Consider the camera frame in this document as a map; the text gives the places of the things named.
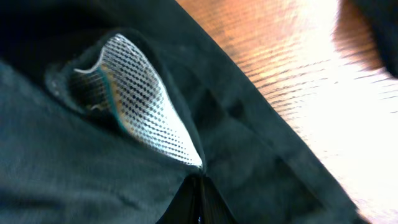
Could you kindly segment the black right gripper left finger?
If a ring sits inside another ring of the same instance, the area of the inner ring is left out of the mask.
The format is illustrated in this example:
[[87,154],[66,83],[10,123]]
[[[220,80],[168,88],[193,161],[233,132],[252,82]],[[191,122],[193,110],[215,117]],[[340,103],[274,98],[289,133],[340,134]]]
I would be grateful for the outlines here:
[[157,224],[199,224],[199,193],[196,175],[190,175],[184,179]]

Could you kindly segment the black garment under shirt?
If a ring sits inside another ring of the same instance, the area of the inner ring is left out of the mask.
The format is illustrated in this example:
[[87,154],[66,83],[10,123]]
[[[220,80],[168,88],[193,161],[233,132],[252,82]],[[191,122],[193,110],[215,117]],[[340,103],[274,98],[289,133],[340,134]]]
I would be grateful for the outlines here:
[[397,78],[397,0],[353,0],[371,25],[381,60]]

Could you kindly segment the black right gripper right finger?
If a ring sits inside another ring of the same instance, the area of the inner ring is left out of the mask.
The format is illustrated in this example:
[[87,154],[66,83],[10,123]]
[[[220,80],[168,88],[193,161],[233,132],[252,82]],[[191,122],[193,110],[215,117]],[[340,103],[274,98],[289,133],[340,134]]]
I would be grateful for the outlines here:
[[209,177],[200,178],[201,223],[238,224]]

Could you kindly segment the black shorts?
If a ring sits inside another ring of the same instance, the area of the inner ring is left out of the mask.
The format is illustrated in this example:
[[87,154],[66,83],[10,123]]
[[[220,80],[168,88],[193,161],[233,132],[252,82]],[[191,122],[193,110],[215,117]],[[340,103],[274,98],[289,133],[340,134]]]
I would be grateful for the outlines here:
[[1,222],[157,223],[209,177],[237,223],[362,223],[175,1],[1,2]]

